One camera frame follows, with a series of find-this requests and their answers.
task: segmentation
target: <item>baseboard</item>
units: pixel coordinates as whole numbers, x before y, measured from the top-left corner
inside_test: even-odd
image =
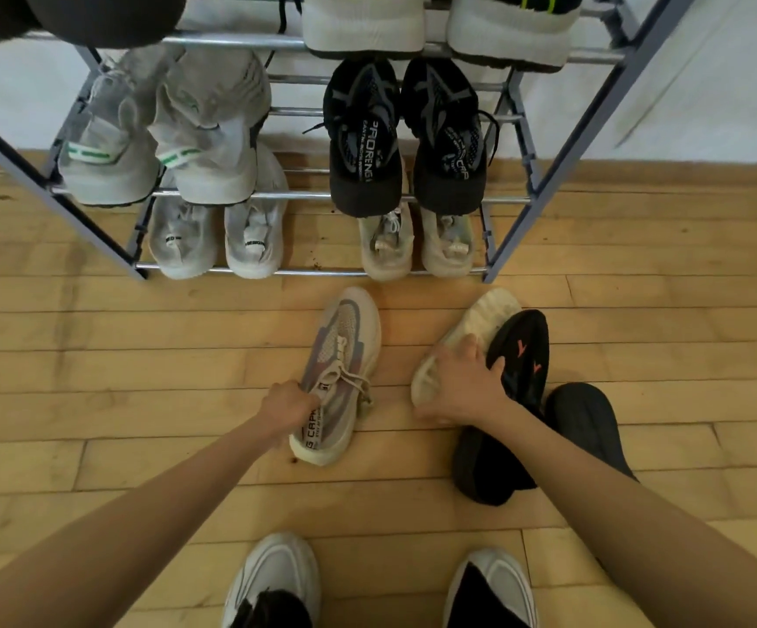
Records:
[[[45,150],[23,150],[35,167],[46,160]],[[322,154],[279,152],[283,167],[328,167]],[[405,159],[413,167],[413,157]],[[551,161],[540,161],[546,169]],[[489,167],[489,184],[519,191],[526,185],[520,159],[495,159]],[[306,177],[306,183],[316,182]],[[581,160],[562,187],[565,191],[733,191],[757,189],[757,165],[662,160]]]

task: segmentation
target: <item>pink and grey sneaker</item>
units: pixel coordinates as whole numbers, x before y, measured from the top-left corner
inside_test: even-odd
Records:
[[[330,464],[352,438],[355,420],[371,405],[369,377],[381,351],[381,321],[373,298],[356,286],[344,289],[321,316],[321,327],[301,387],[321,398],[309,422],[291,434],[301,461]]]

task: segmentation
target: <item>black sneaker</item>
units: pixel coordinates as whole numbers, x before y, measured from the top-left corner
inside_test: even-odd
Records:
[[[415,58],[404,74],[402,105],[404,122],[419,139],[414,166],[419,204],[443,215],[475,211],[486,189],[480,115],[498,124],[479,109],[466,75],[450,59]]]
[[[425,48],[425,0],[305,0],[303,39],[317,57],[410,58]]]
[[[396,74],[386,61],[344,61],[326,87],[331,199],[347,215],[383,216],[398,207],[398,101]]]
[[[448,45],[467,62],[557,72],[582,0],[452,0]]]

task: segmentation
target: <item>shoe rack frame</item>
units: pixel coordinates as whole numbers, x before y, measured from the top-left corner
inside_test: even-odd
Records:
[[[476,267],[472,272],[481,274],[486,283],[494,281],[500,273],[527,231],[530,230],[541,212],[550,203],[556,191],[561,188],[576,162],[588,149],[593,139],[602,130],[617,106],[620,105],[625,94],[628,93],[646,65],[694,2],[694,0],[657,0],[645,20],[639,23],[625,0],[592,1],[593,3],[583,7],[581,15],[582,17],[593,17],[603,22],[610,35],[610,46],[608,48],[575,48],[570,53],[568,64],[607,65],[610,67],[610,72],[546,171],[541,168],[536,157],[527,113],[521,100],[522,73],[513,68],[508,72],[507,79],[503,83],[475,84],[478,92],[500,93],[494,115],[502,125],[512,125],[515,128],[515,135],[521,150],[521,164],[527,173],[526,196],[487,196],[480,207],[483,244],[486,247],[486,265]],[[426,0],[425,7],[446,10],[449,8],[449,4],[450,0]],[[56,39],[45,31],[31,31],[24,38]],[[306,51],[302,38],[288,35],[174,31],[164,41],[214,48]],[[63,187],[57,172],[58,155],[61,152],[71,119],[87,105],[92,83],[103,72],[102,60],[96,50],[84,47],[76,47],[76,49],[88,64],[89,75],[50,148],[47,160],[42,167],[35,168],[15,148],[0,137],[0,165],[21,185],[38,196],[49,209],[65,218],[83,238],[118,263],[130,275],[144,280],[150,270],[158,268],[156,263],[141,259],[142,243],[148,228],[154,199],[163,196],[175,196],[178,191],[176,189],[157,188],[142,202],[134,229],[125,246],[112,239],[78,205],[68,198],[68,192]],[[425,54],[431,57],[451,56],[446,44],[434,42],[429,42],[426,45]],[[270,81],[271,83],[325,85],[329,78],[270,75]],[[305,116],[320,119],[322,118],[322,109],[272,107],[270,115]],[[494,143],[494,135],[495,132],[490,125],[486,133],[486,147],[489,150]],[[328,169],[317,168],[286,169],[285,171],[301,174],[328,174],[329,172]],[[331,195],[328,191],[257,191],[252,198],[329,201]],[[404,199],[406,201],[414,200],[413,196],[409,194],[404,196]],[[509,231],[500,241],[497,241],[492,226],[490,207],[493,204],[504,203],[520,206],[521,209]],[[227,267],[221,266],[216,266],[211,271],[216,273],[231,272]],[[339,269],[283,269],[277,271],[277,273],[283,275],[365,275],[362,270]],[[424,273],[424,271],[415,271],[414,274]]]

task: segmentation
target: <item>black shoe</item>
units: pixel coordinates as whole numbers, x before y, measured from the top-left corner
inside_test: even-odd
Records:
[[[383,216],[402,197],[398,89],[386,61],[344,61],[323,97],[329,131],[331,199],[343,213]]]
[[[466,75],[450,59],[415,58],[402,84],[404,122],[419,139],[414,195],[422,207],[464,216],[486,190],[485,115]]]
[[[565,383],[547,397],[544,415],[564,438],[635,478],[625,461],[614,409],[602,390],[589,383]]]
[[[425,48],[425,0],[305,0],[303,39],[317,57],[411,58]]]
[[[568,61],[582,0],[452,0],[446,31],[454,54],[493,68],[557,72]]]
[[[491,368],[506,359],[500,382],[507,396],[541,416],[541,395],[547,381],[550,340],[540,311],[521,311],[500,327],[486,354]],[[457,488],[480,504],[500,506],[515,490],[537,485],[515,455],[500,441],[477,428],[465,428],[454,453],[452,476]]]

